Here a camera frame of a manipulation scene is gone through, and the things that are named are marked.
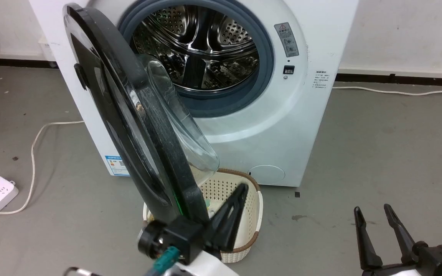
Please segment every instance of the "white wall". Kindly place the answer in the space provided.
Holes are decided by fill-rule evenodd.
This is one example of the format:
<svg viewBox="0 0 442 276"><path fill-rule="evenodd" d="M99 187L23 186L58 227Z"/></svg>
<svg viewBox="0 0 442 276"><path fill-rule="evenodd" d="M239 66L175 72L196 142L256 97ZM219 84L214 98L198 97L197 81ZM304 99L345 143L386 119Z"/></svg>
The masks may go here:
<svg viewBox="0 0 442 276"><path fill-rule="evenodd" d="M0 58L44 59L40 37L27 0L0 0ZM442 77L442 0L361 0L339 73Z"/></svg>
<svg viewBox="0 0 442 276"><path fill-rule="evenodd" d="M28 0L0 0L0 58L44 59L41 36Z"/></svg>
<svg viewBox="0 0 442 276"><path fill-rule="evenodd" d="M339 73L442 77L442 0L361 0Z"/></svg>

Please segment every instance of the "concrete floor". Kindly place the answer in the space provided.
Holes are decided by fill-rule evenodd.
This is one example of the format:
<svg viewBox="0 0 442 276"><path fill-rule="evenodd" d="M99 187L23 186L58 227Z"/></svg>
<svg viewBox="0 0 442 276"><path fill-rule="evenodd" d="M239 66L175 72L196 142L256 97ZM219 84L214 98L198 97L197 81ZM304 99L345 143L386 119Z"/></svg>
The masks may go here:
<svg viewBox="0 0 442 276"><path fill-rule="evenodd" d="M40 127L79 119L58 70L0 67L0 175L20 189L5 210L26 199L30 146ZM68 266L142 275L152 264L135 248L142 199L130 178L108 175L84 125L49 128L36 160L28 209L0 215L0 275L60 275ZM386 264L400 262L400 251L384 203L416 241L442 243L442 95L334 91L301 187L262 191L259 239L242 262L230 265L241 276L360 275L352 225L357 205Z"/></svg>

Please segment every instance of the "sticker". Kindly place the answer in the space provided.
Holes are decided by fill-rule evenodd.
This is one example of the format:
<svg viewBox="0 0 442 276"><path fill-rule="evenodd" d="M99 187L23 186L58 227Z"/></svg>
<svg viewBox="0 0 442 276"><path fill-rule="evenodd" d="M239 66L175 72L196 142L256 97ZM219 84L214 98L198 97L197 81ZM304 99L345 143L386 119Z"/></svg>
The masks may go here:
<svg viewBox="0 0 442 276"><path fill-rule="evenodd" d="M286 52L286 57L299 56L298 45L296 45L296 39L294 39L293 31L289 23L284 22L274 25L275 31L279 35L282 42L282 47L284 47L284 52Z"/></svg>
<svg viewBox="0 0 442 276"><path fill-rule="evenodd" d="M315 71L315 77L313 79L312 88L314 89L326 89L327 85L333 81L330 78L330 74L327 71Z"/></svg>
<svg viewBox="0 0 442 276"><path fill-rule="evenodd" d="M105 155L105 159L107 159L107 163L109 163L110 169L114 175L130 176L120 156Z"/></svg>

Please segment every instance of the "power cord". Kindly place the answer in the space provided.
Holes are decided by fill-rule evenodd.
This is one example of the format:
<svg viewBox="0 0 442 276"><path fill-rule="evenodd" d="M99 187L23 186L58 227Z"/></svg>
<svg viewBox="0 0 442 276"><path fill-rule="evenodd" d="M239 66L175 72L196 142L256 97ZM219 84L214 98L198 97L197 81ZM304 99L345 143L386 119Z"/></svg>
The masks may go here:
<svg viewBox="0 0 442 276"><path fill-rule="evenodd" d="M28 197L26 198L25 203L23 204L23 206L21 206L18 210L15 211L9 211L9 212L0 212L0 215L12 215L12 214L16 214L19 213L21 211L23 211L26 206L28 205L28 203L30 202L30 198L32 196L33 193L33 186L35 184L35 155L33 154L33 149L35 148L35 144L37 143L37 140L40 136L40 134L42 133L42 131L48 127L48 126L52 126L52 125L72 125L72 124L81 124L84 123L84 121L73 121L73 122L54 122L54 123L48 123L45 124L40 131L37 133L37 136L35 137L35 140L33 140L32 143L32 149L30 151L30 155L32 158L32 182L30 184L30 191L28 192Z"/></svg>
<svg viewBox="0 0 442 276"><path fill-rule="evenodd" d="M361 87L361 86L336 86L336 87L332 87L332 89L359 89L359 90L366 90L366 91L377 92L377 93L399 94L399 95L405 95L405 96L425 96L425 95L440 94L440 93L442 93L442 90L430 91L430 92L425 92L425 93L407 93L407 92L400 92L400 91L383 91L383 90L377 90L377 89L369 89L369 88Z"/></svg>

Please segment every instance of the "white washing machine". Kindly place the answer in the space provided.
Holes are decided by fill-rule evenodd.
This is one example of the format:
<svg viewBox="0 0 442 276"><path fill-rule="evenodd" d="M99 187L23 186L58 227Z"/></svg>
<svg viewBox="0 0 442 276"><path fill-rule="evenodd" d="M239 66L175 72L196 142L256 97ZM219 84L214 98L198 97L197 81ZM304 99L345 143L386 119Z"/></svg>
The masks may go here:
<svg viewBox="0 0 442 276"><path fill-rule="evenodd" d="M66 34L69 0L30 0L106 168L128 175ZM358 0L75 0L168 71L221 168L298 187Z"/></svg>

